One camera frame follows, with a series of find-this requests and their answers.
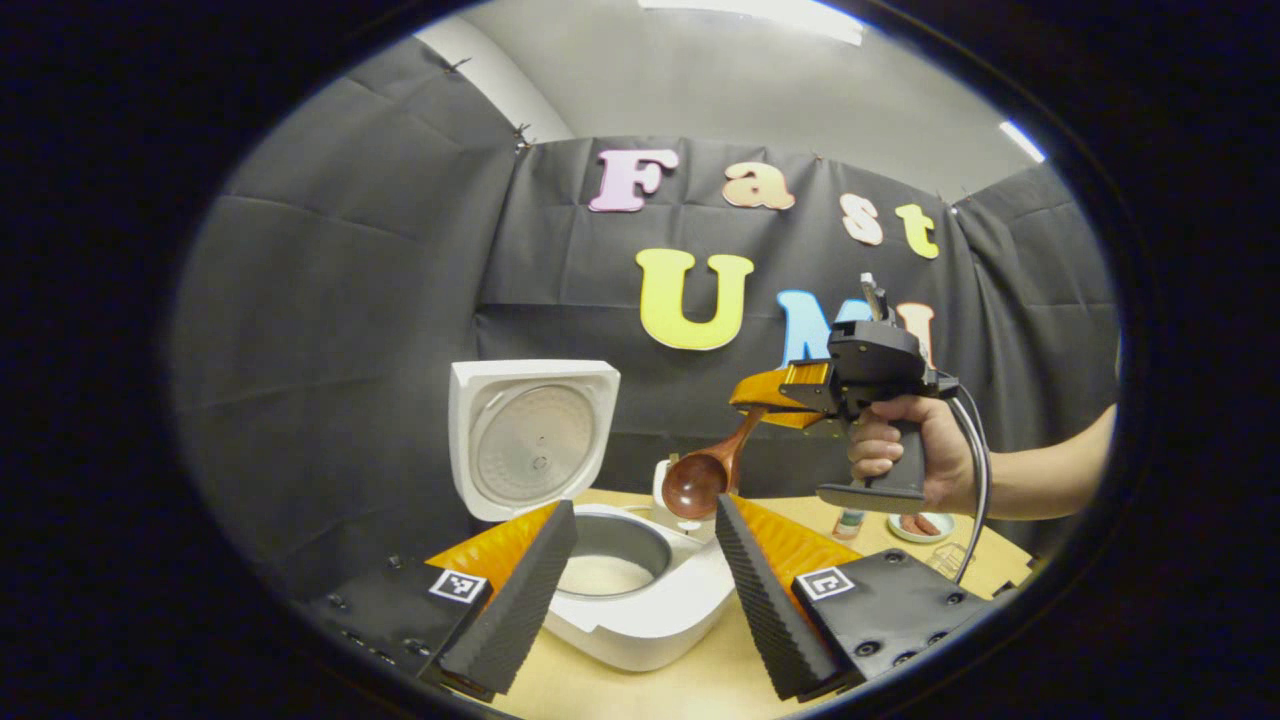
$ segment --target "small bottle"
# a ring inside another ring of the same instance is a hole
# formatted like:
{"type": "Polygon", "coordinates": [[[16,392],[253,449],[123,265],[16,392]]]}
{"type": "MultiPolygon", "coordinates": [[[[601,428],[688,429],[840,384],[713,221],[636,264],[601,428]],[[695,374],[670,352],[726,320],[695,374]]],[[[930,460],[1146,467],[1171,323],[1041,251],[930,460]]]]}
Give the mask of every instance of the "small bottle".
{"type": "Polygon", "coordinates": [[[858,537],[858,532],[863,529],[863,519],[867,512],[863,510],[845,509],[840,518],[836,519],[836,527],[831,529],[831,537],[849,544],[858,537]]]}

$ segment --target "screw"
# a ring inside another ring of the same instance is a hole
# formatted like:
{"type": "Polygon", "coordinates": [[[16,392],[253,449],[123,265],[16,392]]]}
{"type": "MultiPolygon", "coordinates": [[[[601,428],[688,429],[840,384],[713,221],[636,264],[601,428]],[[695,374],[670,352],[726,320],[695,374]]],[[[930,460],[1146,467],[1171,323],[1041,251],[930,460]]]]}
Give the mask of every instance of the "screw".
{"type": "Polygon", "coordinates": [[[426,643],[417,638],[406,638],[401,642],[401,644],[404,646],[404,650],[412,652],[413,655],[421,655],[422,657],[431,655],[431,650],[426,647],[426,643]]]}

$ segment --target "cable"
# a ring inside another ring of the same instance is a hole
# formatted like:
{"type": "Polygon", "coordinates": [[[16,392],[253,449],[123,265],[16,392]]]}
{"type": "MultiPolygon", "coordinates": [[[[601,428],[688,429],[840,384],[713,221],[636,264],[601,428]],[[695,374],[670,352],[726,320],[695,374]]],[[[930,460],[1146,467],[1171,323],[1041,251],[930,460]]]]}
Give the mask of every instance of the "cable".
{"type": "Polygon", "coordinates": [[[969,413],[959,400],[952,398],[948,401],[952,414],[960,423],[960,429],[969,441],[969,451],[973,454],[974,479],[978,482],[978,512],[974,516],[973,534],[969,538],[969,547],[965,550],[964,560],[960,561],[960,569],[956,570],[956,584],[960,584],[960,580],[964,578],[965,570],[969,569],[969,561],[973,560],[973,552],[978,547],[978,537],[982,534],[982,525],[987,519],[987,503],[991,498],[992,486],[991,456],[987,448],[986,429],[982,427],[982,416],[978,414],[978,405],[973,401],[973,396],[969,395],[969,391],[965,389],[964,386],[959,387],[965,398],[973,405],[974,415],[978,416],[977,424],[974,424],[973,418],[969,416],[969,413]]]}

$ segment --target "wooden table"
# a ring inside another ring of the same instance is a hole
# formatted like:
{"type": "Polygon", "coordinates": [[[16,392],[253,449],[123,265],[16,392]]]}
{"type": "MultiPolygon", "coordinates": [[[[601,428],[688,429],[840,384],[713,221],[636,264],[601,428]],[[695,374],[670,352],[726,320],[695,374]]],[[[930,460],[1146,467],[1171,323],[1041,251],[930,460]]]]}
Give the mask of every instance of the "wooden table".
{"type": "MultiPolygon", "coordinates": [[[[755,502],[824,534],[831,532],[840,514],[837,507],[817,497],[755,502]]],[[[575,501],[575,505],[584,503],[648,506],[650,498],[637,493],[588,489],[575,501]]],[[[956,543],[963,555],[973,532],[973,518],[955,518],[956,529],[951,537],[941,543],[915,544],[893,536],[883,512],[868,512],[852,548],[872,555],[899,547],[928,562],[940,547],[956,543]]],[[[1018,585],[1025,580],[1030,574],[1029,561],[1027,552],[986,528],[961,587],[991,598],[1005,583],[1018,585]]],[[[831,697],[835,696],[809,701],[804,707],[827,702],[831,697]]],[[[611,667],[543,629],[511,692],[495,696],[492,705],[529,720],[755,720],[780,717],[801,708],[794,698],[783,702],[774,694],[736,593],[721,619],[692,650],[650,673],[611,667]]]]}

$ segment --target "hand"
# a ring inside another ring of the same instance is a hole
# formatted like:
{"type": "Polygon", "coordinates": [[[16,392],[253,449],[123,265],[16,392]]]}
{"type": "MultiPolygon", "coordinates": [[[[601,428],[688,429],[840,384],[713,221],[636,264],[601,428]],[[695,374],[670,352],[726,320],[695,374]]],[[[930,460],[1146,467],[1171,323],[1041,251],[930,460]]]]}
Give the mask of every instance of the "hand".
{"type": "Polygon", "coordinates": [[[849,433],[849,460],[855,480],[883,475],[902,457],[901,433],[891,420],[920,424],[924,446],[924,509],[972,514],[978,507],[973,455],[951,409],[941,400],[902,395],[873,402],[849,433]]]}

